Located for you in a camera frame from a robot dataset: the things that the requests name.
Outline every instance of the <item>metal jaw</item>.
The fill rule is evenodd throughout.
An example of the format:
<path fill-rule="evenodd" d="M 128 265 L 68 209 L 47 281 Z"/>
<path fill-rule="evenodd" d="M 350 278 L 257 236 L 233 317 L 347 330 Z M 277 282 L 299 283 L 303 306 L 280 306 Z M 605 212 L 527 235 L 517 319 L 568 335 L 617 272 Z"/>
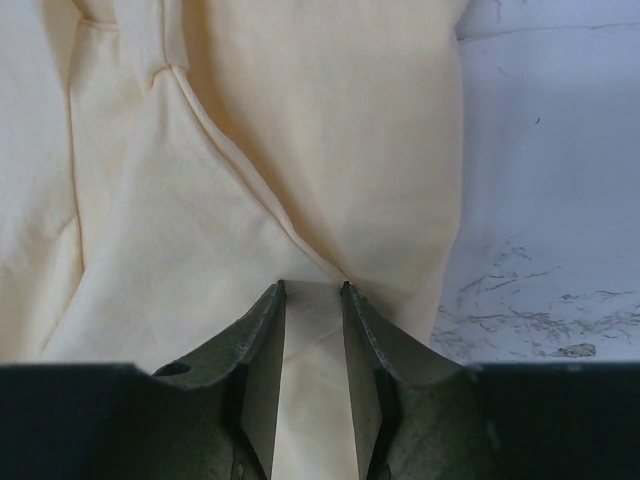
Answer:
<path fill-rule="evenodd" d="M 0 476 L 267 480 L 285 292 L 148 376 L 132 365 L 0 367 Z"/>
<path fill-rule="evenodd" d="M 639 363 L 462 367 L 342 290 L 360 479 L 640 479 Z"/>

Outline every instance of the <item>pale yellow garment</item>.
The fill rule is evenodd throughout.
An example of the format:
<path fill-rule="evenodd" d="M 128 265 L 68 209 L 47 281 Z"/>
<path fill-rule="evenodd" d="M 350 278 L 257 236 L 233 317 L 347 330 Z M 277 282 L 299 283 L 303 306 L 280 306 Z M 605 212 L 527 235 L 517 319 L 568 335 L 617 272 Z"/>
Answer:
<path fill-rule="evenodd" d="M 356 478 L 337 287 L 428 340 L 464 3 L 0 0 L 0 360 L 153 370 L 283 278 L 273 478 Z"/>

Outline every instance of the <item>scratched surface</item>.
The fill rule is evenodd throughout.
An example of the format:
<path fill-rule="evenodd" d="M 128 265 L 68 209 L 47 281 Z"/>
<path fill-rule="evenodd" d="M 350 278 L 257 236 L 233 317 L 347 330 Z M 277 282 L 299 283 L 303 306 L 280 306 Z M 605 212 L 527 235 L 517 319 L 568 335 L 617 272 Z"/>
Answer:
<path fill-rule="evenodd" d="M 472 38 L 461 55 L 463 217 L 432 347 L 639 358 L 640 26 Z"/>

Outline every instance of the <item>fabric seam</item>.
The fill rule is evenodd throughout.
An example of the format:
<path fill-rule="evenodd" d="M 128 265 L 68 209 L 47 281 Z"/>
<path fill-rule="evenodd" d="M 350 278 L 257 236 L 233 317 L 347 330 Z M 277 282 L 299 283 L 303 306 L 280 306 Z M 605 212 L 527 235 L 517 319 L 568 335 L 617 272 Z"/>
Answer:
<path fill-rule="evenodd" d="M 278 216 L 276 216 L 276 214 L 272 212 L 271 209 L 269 209 L 266 205 L 263 204 L 262 201 L 260 201 L 259 197 L 256 195 L 254 190 L 249 185 L 247 185 L 245 181 L 242 180 L 242 176 L 232 166 L 233 162 L 230 161 L 230 159 L 228 158 L 228 155 L 211 138 L 211 136 L 207 132 L 207 125 L 204 124 L 204 121 L 208 121 L 211 123 L 213 122 L 209 119 L 209 117 L 206 116 L 206 114 L 203 114 L 202 112 L 200 112 L 200 110 L 202 109 L 201 105 L 199 103 L 194 103 L 194 102 L 197 102 L 197 97 L 195 97 L 195 93 L 193 93 L 192 91 L 185 91 L 186 88 L 190 89 L 190 85 L 189 85 L 189 82 L 186 80 L 186 78 L 182 79 L 181 75 L 178 74 L 179 68 L 180 67 L 172 65 L 171 74 L 173 75 L 176 82 L 178 83 L 180 91 L 184 96 L 185 100 L 187 101 L 187 104 L 189 105 L 191 112 L 196 117 L 196 120 L 198 121 L 198 125 L 200 127 L 202 134 L 205 136 L 207 141 L 218 151 L 218 153 L 220 153 L 220 155 L 225 159 L 229 170 L 233 172 L 233 175 L 236 178 L 236 180 L 240 182 L 242 186 L 244 186 L 245 190 L 249 193 L 249 195 L 251 195 L 253 201 L 255 201 L 258 205 L 260 205 L 260 207 L 273 219 L 273 221 L 275 221 L 280 226 L 280 228 L 282 228 L 282 230 L 287 235 L 287 237 L 302 252 L 304 252 L 304 254 L 314 264 L 316 264 L 325 273 L 325 275 L 327 275 L 327 277 L 330 280 L 332 280 L 335 283 L 342 283 L 346 279 L 346 275 L 337 266 L 332 265 L 331 263 L 324 260 L 313 248 L 311 248 L 311 246 L 309 246 L 302 238 L 298 236 L 293 224 L 291 223 L 291 221 L 288 220 L 288 217 L 286 217 L 286 212 L 284 213 L 285 218 L 282 218 L 282 219 L 278 218 Z"/>
<path fill-rule="evenodd" d="M 72 196 L 72 203 L 73 203 L 74 212 L 75 212 L 75 219 L 76 219 L 76 237 L 78 239 L 78 257 L 79 257 L 79 263 L 80 263 L 80 276 L 79 276 L 79 280 L 78 280 L 78 285 L 80 284 L 80 281 L 81 281 L 82 276 L 84 274 L 85 264 L 84 264 L 84 248 L 83 248 L 83 244 L 82 244 L 82 225 L 81 225 L 81 221 L 80 221 L 80 209 L 78 207 L 78 191 L 77 191 L 77 188 L 76 188 L 75 148 L 73 146 L 73 119 L 72 119 L 72 113 L 71 113 L 71 65 L 72 65 L 72 62 L 73 62 L 73 59 L 74 59 L 74 56 L 75 56 L 75 53 L 76 53 L 78 27 L 80 26 L 81 22 L 82 22 L 82 19 L 80 19 L 78 21 L 78 23 L 76 24 L 76 29 L 75 29 L 75 32 L 74 32 L 73 47 L 71 49 L 71 53 L 70 53 L 70 56 L 69 56 L 69 66 L 68 66 L 68 71 L 67 71 L 67 92 L 66 92 L 67 93 L 67 124 L 69 126 L 69 133 L 68 133 L 69 164 L 70 164 L 70 167 L 71 167 L 70 168 L 70 170 L 71 170 L 70 171 L 70 176 L 71 176 L 71 196 Z M 65 228 L 62 230 L 61 235 L 64 233 L 64 231 L 69 226 L 71 226 L 72 223 L 73 223 L 73 218 L 71 220 L 69 220 L 69 222 L 67 223 Z M 75 296 L 75 291 L 77 291 L 77 289 L 78 289 L 78 285 L 76 285 L 76 288 L 75 288 L 74 292 L 70 294 L 69 298 L 67 299 L 66 305 L 62 309 L 62 313 L 52 323 L 51 328 L 49 329 L 49 333 L 43 339 L 42 344 L 41 344 L 42 346 L 40 347 L 39 356 L 42 355 L 44 353 L 44 351 L 47 349 L 47 346 L 51 342 L 51 339 L 55 335 L 56 330 L 58 329 L 58 327 L 60 326 L 60 323 L 62 322 L 64 316 L 66 315 L 67 310 L 69 310 L 69 305 L 71 305 L 73 297 Z"/>

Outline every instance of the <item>dark edge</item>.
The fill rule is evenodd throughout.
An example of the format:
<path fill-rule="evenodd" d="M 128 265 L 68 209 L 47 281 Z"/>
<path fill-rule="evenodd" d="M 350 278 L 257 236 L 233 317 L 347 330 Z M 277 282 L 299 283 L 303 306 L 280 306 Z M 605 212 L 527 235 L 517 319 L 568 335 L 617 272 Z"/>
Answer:
<path fill-rule="evenodd" d="M 341 291 L 343 322 L 345 327 L 348 327 L 347 323 L 355 327 L 359 340 L 357 346 L 352 345 L 351 342 L 347 341 L 345 336 L 345 349 L 357 348 L 371 369 L 371 381 L 374 382 L 377 394 L 377 399 L 375 400 L 377 400 L 379 404 L 381 423 L 371 454 L 366 479 L 377 480 L 388 470 L 386 459 L 402 422 L 402 409 L 398 399 L 396 381 L 393 375 L 385 368 L 375 346 L 370 341 L 366 326 L 367 319 L 361 315 L 360 310 L 356 306 L 353 297 L 355 294 L 357 294 L 355 288 L 352 287 L 350 283 L 345 282 Z M 349 370 L 349 368 L 350 362 L 349 356 L 347 356 L 347 370 Z M 358 397 L 358 392 L 353 391 L 350 386 L 350 394 L 352 396 L 353 409 L 355 403 L 353 397 Z M 359 398 L 359 401 L 373 401 L 373 399 Z M 354 424 L 354 428 L 356 430 L 365 429 L 367 426 Z"/>
<path fill-rule="evenodd" d="M 265 342 L 265 339 L 269 333 L 273 330 L 274 320 L 281 308 L 284 308 L 284 302 L 286 301 L 286 293 L 284 288 L 284 282 L 280 280 L 276 285 L 276 291 L 272 297 L 272 303 L 269 309 L 263 314 L 262 323 L 258 332 L 256 333 L 253 342 L 249 349 L 246 351 L 241 362 L 230 373 L 225 380 L 225 394 L 222 406 L 222 428 L 227 431 L 230 437 L 234 441 L 234 461 L 232 480 L 235 480 L 238 476 L 237 469 L 240 465 L 237 456 L 240 454 L 239 450 L 246 455 L 246 460 L 251 463 L 256 472 L 259 472 L 261 479 L 269 480 L 270 474 L 266 472 L 266 469 L 262 465 L 258 453 L 254 448 L 249 436 L 245 432 L 242 426 L 242 417 L 245 409 L 247 383 L 249 378 L 249 369 L 251 362 L 258 354 L 261 346 Z"/>

